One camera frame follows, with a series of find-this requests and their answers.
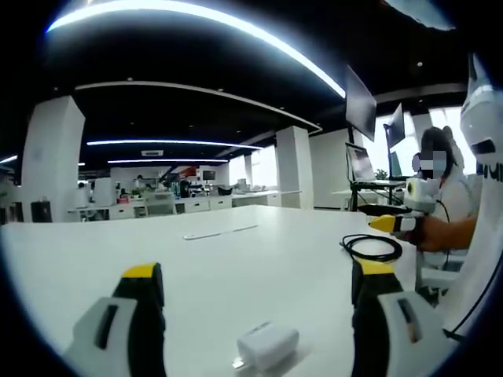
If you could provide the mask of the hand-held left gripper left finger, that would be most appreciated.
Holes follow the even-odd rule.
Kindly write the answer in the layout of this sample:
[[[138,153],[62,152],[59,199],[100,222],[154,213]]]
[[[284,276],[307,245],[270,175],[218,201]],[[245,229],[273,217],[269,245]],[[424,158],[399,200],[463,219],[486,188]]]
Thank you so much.
[[[125,271],[75,323],[64,360],[78,376],[165,376],[161,264]]]

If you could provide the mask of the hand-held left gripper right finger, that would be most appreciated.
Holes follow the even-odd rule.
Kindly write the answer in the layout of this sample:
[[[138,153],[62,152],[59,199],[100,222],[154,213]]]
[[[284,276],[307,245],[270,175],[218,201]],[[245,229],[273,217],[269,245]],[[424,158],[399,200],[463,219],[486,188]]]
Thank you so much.
[[[351,298],[353,376],[431,376],[460,341],[390,264],[354,259]]]

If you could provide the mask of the person's right hand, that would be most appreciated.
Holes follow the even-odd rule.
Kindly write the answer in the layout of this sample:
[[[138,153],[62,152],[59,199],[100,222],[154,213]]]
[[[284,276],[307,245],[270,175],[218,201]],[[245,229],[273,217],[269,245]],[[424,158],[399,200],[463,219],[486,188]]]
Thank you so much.
[[[438,252],[453,248],[452,225],[432,216],[423,217],[420,223],[419,251]]]

